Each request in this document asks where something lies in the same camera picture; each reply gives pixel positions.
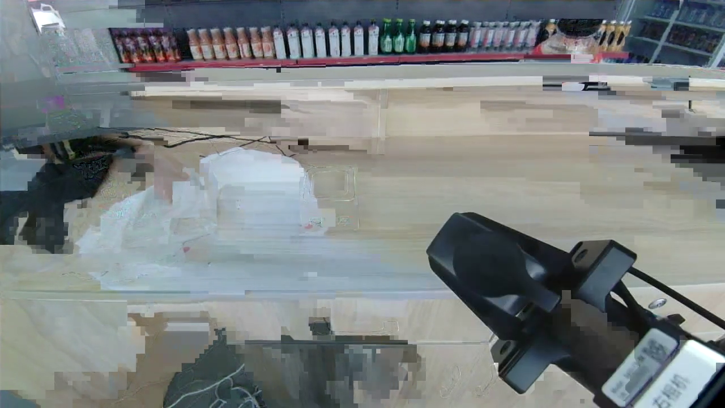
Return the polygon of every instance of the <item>shelf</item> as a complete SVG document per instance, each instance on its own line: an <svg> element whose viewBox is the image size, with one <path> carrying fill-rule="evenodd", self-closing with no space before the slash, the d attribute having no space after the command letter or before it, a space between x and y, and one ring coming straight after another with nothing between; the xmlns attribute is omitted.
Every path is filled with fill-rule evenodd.
<svg viewBox="0 0 725 408"><path fill-rule="evenodd" d="M595 56L598 60L623 60L629 57L627 52L604 52ZM128 68L130 72L161 72L193 70L196 68L309 68L355 65L398 65L426 64L440 62L517 62L521 60L572 60L570 54L535 55L507 52L478 54L414 54L381 55L347 58L303 58L299 60L223 60L223 61L182 61L152 64L137 64Z"/></svg>
<svg viewBox="0 0 725 408"><path fill-rule="evenodd" d="M672 44L672 43L668 43L668 42L663 43L662 45L668 46L670 48L678 49L680 51L689 52L690 54L702 55L703 57L709 58L709 57L713 56L709 52L700 51L699 49L687 48L686 46L676 45L676 44Z"/></svg>
<svg viewBox="0 0 725 408"><path fill-rule="evenodd" d="M648 21L656 21L658 23L663 24L669 24L670 19L668 18L659 18L659 17L650 17L650 16L644 16L641 17L642 20L648 20ZM725 33L725 28L719 28L719 27L711 27L709 25L703 25L703 24L695 24L695 23L686 23L685 21L674 21L675 25L681 25L683 27L690 27L690 28L698 28L700 30L708 30L708 31L714 31L716 33Z"/></svg>

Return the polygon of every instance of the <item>bottle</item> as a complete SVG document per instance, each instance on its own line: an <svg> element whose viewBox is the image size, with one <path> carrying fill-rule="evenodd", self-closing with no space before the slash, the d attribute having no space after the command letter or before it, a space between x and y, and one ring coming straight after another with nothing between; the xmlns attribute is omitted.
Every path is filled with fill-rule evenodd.
<svg viewBox="0 0 725 408"><path fill-rule="evenodd" d="M249 43L249 37L247 36L247 30L244 27L238 27L236 29L236 42L239 44L239 54L245 60L252 58L252 45Z"/></svg>
<svg viewBox="0 0 725 408"><path fill-rule="evenodd" d="M532 20L529 26L529 33L526 34L526 52L532 52L537 45L537 39L539 38L539 31L542 29L542 22L540 20Z"/></svg>
<svg viewBox="0 0 725 408"><path fill-rule="evenodd" d="M202 46L202 54L204 60L214 60L214 47L212 46L212 37L209 35L209 30L206 28L199 29L199 44Z"/></svg>
<svg viewBox="0 0 725 408"><path fill-rule="evenodd" d="M416 49L416 40L415 40L415 20L410 19L408 20L408 31L407 35L405 36L405 49L403 50L405 54L415 54Z"/></svg>
<svg viewBox="0 0 725 408"><path fill-rule="evenodd" d="M327 58L327 41L322 23L317 23L315 26L315 50L318 58Z"/></svg>
<svg viewBox="0 0 725 408"><path fill-rule="evenodd" d="M516 31L516 39L513 41L513 49L521 51L526 48L526 36L529 34L530 21L523 21Z"/></svg>
<svg viewBox="0 0 725 408"><path fill-rule="evenodd" d="M609 51L609 48L614 45L615 40L615 31L617 30L617 22L616 21L610 21L607 25L607 30L605 31L605 42L602 45L602 48L600 48L600 52L607 52Z"/></svg>
<svg viewBox="0 0 725 408"><path fill-rule="evenodd" d="M302 58L314 58L315 44L312 39L312 29L310 29L307 23L302 24L299 37L302 40Z"/></svg>
<svg viewBox="0 0 725 408"><path fill-rule="evenodd" d="M456 52L464 52L468 49L468 37L470 36L471 31L471 28L468 26L468 20L461 20L456 31L456 42L453 49Z"/></svg>
<svg viewBox="0 0 725 408"><path fill-rule="evenodd" d="M443 52L443 46L446 42L446 31L444 28L443 20L437 20L436 25L433 27L431 33L431 52L438 53Z"/></svg>
<svg viewBox="0 0 725 408"><path fill-rule="evenodd" d="M274 58L274 38L272 38L272 28L267 25L260 29L262 31L262 55L264 58Z"/></svg>
<svg viewBox="0 0 725 408"><path fill-rule="evenodd" d="M330 57L340 57L340 30L333 21L330 23L330 28L327 30L328 37L330 38Z"/></svg>
<svg viewBox="0 0 725 408"><path fill-rule="evenodd" d="M278 60L286 60L287 49L284 45L284 32L281 28L279 28L279 25L274 26L274 29L272 30L272 38L274 38L275 56Z"/></svg>
<svg viewBox="0 0 725 408"><path fill-rule="evenodd" d="M352 29L352 51L356 57L365 55L365 29L360 21Z"/></svg>
<svg viewBox="0 0 725 408"><path fill-rule="evenodd" d="M289 57L293 60L299 59L302 46L299 44L299 30L294 24L287 28L287 44L289 45Z"/></svg>
<svg viewBox="0 0 725 408"><path fill-rule="evenodd" d="M350 43L350 27L347 25L347 21L342 22L340 28L340 45L342 57L349 57L352 55L352 44Z"/></svg>
<svg viewBox="0 0 725 408"><path fill-rule="evenodd" d="M444 52L455 51L455 39L457 35L456 20L448 20L445 28Z"/></svg>
<svg viewBox="0 0 725 408"><path fill-rule="evenodd" d="M383 19L383 35L380 37L380 53L382 55L393 52L393 35L390 33L390 19Z"/></svg>
<svg viewBox="0 0 725 408"><path fill-rule="evenodd" d="M418 33L418 53L428 54L431 47L431 22L428 20L423 21L423 25L420 27L420 33Z"/></svg>
<svg viewBox="0 0 725 408"><path fill-rule="evenodd" d="M368 26L368 55L377 55L380 44L380 28L375 20L370 20Z"/></svg>
<svg viewBox="0 0 725 408"><path fill-rule="evenodd" d="M224 27L224 48L230 60L239 59L239 45L234 38L234 31L231 27Z"/></svg>
<svg viewBox="0 0 725 408"><path fill-rule="evenodd" d="M514 48L514 41L516 40L516 34L518 34L518 21L508 23L508 31L506 32L506 38L504 39L502 50L511 51Z"/></svg>
<svg viewBox="0 0 725 408"><path fill-rule="evenodd" d="M249 45L252 46L252 55L254 58L265 57L265 52L262 49L262 37L260 36L259 28L249 27Z"/></svg>
<svg viewBox="0 0 725 408"><path fill-rule="evenodd" d="M214 48L214 56L217 60L226 60L226 45L224 44L224 37L222 31L218 28L212 28L210 31L212 35L212 47Z"/></svg>
<svg viewBox="0 0 725 408"><path fill-rule="evenodd" d="M471 37L468 40L468 51L469 52L476 52L479 50L479 47L481 46L481 37L483 32L483 27L481 27L482 24L480 21L474 21L473 22L473 30L471 30Z"/></svg>
<svg viewBox="0 0 725 408"><path fill-rule="evenodd" d="M395 20L395 36L393 37L393 53L402 54L405 49L405 34L403 33L403 19Z"/></svg>

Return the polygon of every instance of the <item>beverage bottle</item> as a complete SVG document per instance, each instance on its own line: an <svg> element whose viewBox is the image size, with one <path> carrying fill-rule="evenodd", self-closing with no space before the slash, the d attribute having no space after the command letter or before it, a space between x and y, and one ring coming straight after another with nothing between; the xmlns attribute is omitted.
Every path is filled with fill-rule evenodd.
<svg viewBox="0 0 725 408"><path fill-rule="evenodd" d="M218 28L212 28L212 47L214 48L214 56L217 60L226 60L226 44L224 44L224 37L222 31Z"/></svg>
<svg viewBox="0 0 725 408"><path fill-rule="evenodd" d="M340 56L340 30L333 21L330 23L330 28L327 30L328 37L330 38L330 57Z"/></svg>
<svg viewBox="0 0 725 408"><path fill-rule="evenodd" d="M204 53L202 52L202 43L196 30L193 28L187 30L186 35L188 36L188 47L189 51L191 51L191 57L194 58L194 61L203 61Z"/></svg>
<svg viewBox="0 0 725 408"><path fill-rule="evenodd" d="M302 39L302 58L314 58L315 43L312 39L312 29L310 29L307 23L302 24L302 29L299 31L299 37Z"/></svg>
<svg viewBox="0 0 725 408"><path fill-rule="evenodd" d="M380 53L391 54L393 52L393 35L390 33L390 19L383 19L383 35L380 36Z"/></svg>
<svg viewBox="0 0 725 408"><path fill-rule="evenodd" d="M446 42L446 32L444 28L443 20L437 20L436 25L433 27L431 33L431 47L432 53L438 53L443 51L443 46Z"/></svg>
<svg viewBox="0 0 725 408"><path fill-rule="evenodd" d="M239 59L239 45L234 38L234 30L231 27L224 27L224 48L230 60Z"/></svg>
<svg viewBox="0 0 725 408"><path fill-rule="evenodd" d="M455 51L464 52L468 48L468 37L471 28L468 27L468 20L461 20L458 26L458 34L456 37Z"/></svg>
<svg viewBox="0 0 725 408"><path fill-rule="evenodd" d="M352 50L356 57L365 55L365 29L360 21L355 22L352 29Z"/></svg>
<svg viewBox="0 0 725 408"><path fill-rule="evenodd" d="M294 24L287 29L287 44L289 45L289 57L293 60L300 58L299 30Z"/></svg>
<svg viewBox="0 0 725 408"><path fill-rule="evenodd" d="M352 55L352 44L350 38L350 27L347 25L347 21L342 22L340 28L340 55L342 57L349 57Z"/></svg>
<svg viewBox="0 0 725 408"><path fill-rule="evenodd" d="M249 45L252 46L252 55L254 58L264 58L265 52L262 49L262 37L260 37L260 29L249 27Z"/></svg>
<svg viewBox="0 0 725 408"><path fill-rule="evenodd" d="M448 25L446 25L445 28L445 42L444 42L444 52L454 52L455 51L455 40L456 36L458 35L458 29L456 27L456 20L448 20Z"/></svg>
<svg viewBox="0 0 725 408"><path fill-rule="evenodd" d="M393 37L393 53L402 54L405 49L405 34L403 33L403 19L395 19L395 37Z"/></svg>
<svg viewBox="0 0 725 408"><path fill-rule="evenodd" d="M471 33L469 34L470 38L468 39L468 51L469 52L476 52L479 50L479 47L481 46L481 34L483 34L483 28L481 27L481 22L474 21L473 29L471 30Z"/></svg>
<svg viewBox="0 0 725 408"><path fill-rule="evenodd" d="M377 55L380 45L380 28L375 20L370 20L368 26L368 55Z"/></svg>
<svg viewBox="0 0 725 408"><path fill-rule="evenodd" d="M423 25L420 27L420 33L418 33L418 53L428 54L431 48L431 22L428 20L423 21Z"/></svg>
<svg viewBox="0 0 725 408"><path fill-rule="evenodd" d="M199 29L199 44L201 44L202 46L202 54L204 55L204 60L214 60L215 56L214 47L212 46L212 37L209 34L209 30L207 30L206 28Z"/></svg>
<svg viewBox="0 0 725 408"><path fill-rule="evenodd" d="M252 45L249 43L249 37L247 36L247 30L244 27L236 29L236 40L239 44L239 54L245 60L252 58Z"/></svg>
<svg viewBox="0 0 725 408"><path fill-rule="evenodd" d="M408 20L408 31L405 36L405 54L415 54L415 48L417 46L415 40L415 20Z"/></svg>
<svg viewBox="0 0 725 408"><path fill-rule="evenodd" d="M264 58L274 58L274 38L272 38L272 28L265 26L261 28L262 31L262 55Z"/></svg>
<svg viewBox="0 0 725 408"><path fill-rule="evenodd" d="M272 30L272 38L274 38L274 51L278 60L287 59L287 49L284 45L284 32L278 25Z"/></svg>

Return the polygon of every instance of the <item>orange bottle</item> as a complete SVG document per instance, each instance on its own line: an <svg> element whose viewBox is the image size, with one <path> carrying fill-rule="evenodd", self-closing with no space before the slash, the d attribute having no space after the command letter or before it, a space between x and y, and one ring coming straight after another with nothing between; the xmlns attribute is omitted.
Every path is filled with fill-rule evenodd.
<svg viewBox="0 0 725 408"><path fill-rule="evenodd" d="M249 28L249 43L252 45L252 54L254 58L264 58L265 53L262 49L262 38L260 31L256 27Z"/></svg>
<svg viewBox="0 0 725 408"><path fill-rule="evenodd" d="M227 55L230 60L239 59L239 45L236 43L234 38L234 31L231 27L224 28L224 47L227 50Z"/></svg>
<svg viewBox="0 0 725 408"><path fill-rule="evenodd" d="M262 53L265 58L274 58L274 38L272 38L271 27L262 27Z"/></svg>
<svg viewBox="0 0 725 408"><path fill-rule="evenodd" d="M236 38L239 43L241 57L244 59L252 58L252 46L249 45L249 37L247 37L247 30L244 27L236 29Z"/></svg>
<svg viewBox="0 0 725 408"><path fill-rule="evenodd" d="M214 48L214 56L217 60L226 60L226 44L224 43L224 36L222 31L218 28L212 28L212 47Z"/></svg>
<svg viewBox="0 0 725 408"><path fill-rule="evenodd" d="M212 37L206 28L199 29L199 45L202 48L202 54L206 61L214 60L214 46L212 45Z"/></svg>

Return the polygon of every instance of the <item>black object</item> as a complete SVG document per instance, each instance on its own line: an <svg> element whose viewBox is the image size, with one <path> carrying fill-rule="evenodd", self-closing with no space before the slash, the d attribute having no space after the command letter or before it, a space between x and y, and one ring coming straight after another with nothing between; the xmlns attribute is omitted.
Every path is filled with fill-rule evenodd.
<svg viewBox="0 0 725 408"><path fill-rule="evenodd" d="M433 272L498 337L493 360L519 393L555 364L590 390L597 405L613 407L602 386L649 329L680 343L697 340L680 328L682 316L660 318L637 304L621 281L627 273L725 328L722 319L635 269L637 255L616 241L583 241L567 253L476 213L455 213L426 253ZM725 354L723 343L704 344ZM703 398L711 392L705 389Z"/></svg>

